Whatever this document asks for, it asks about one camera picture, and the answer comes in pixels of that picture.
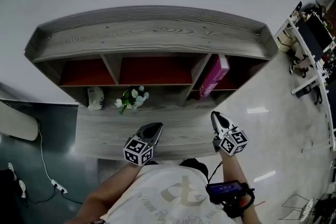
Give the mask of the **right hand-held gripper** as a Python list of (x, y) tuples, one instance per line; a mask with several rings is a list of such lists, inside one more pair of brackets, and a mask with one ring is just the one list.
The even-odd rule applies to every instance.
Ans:
[(213, 139), (215, 152), (223, 150), (229, 156), (233, 156), (243, 151), (248, 143), (248, 138), (245, 132), (236, 127), (228, 116), (213, 111), (211, 122), (215, 132)]

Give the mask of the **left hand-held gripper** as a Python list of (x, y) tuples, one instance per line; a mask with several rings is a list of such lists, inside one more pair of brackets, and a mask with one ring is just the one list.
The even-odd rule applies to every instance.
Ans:
[(143, 166), (153, 158), (154, 150), (163, 131), (161, 122), (146, 124), (131, 136), (124, 148), (124, 159), (134, 165)]

